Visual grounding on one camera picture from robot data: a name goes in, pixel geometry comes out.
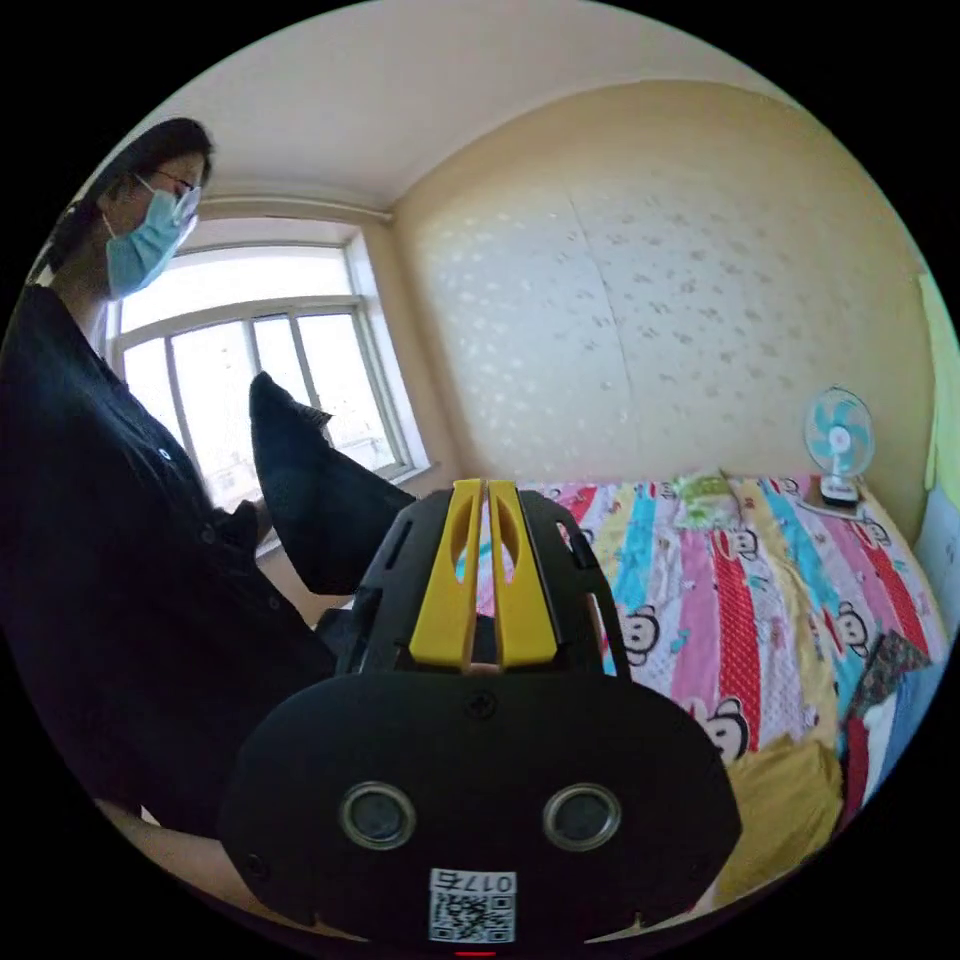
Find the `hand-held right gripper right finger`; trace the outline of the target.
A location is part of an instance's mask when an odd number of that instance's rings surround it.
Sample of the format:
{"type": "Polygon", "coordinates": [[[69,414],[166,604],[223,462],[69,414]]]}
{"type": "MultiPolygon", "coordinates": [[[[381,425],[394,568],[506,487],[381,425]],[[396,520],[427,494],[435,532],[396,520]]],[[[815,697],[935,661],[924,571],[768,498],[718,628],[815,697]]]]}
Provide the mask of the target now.
{"type": "Polygon", "coordinates": [[[519,493],[510,482],[491,481],[487,499],[499,666],[548,664],[556,638],[519,493]]]}

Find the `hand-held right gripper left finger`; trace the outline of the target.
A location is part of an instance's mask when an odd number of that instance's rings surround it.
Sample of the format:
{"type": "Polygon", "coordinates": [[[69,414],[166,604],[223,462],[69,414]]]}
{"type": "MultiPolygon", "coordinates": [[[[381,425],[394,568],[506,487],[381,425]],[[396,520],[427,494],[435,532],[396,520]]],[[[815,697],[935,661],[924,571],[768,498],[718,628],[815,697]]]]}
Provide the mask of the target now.
{"type": "Polygon", "coordinates": [[[419,667],[466,669],[471,663],[481,514],[482,481],[456,482],[409,644],[419,667]]]}

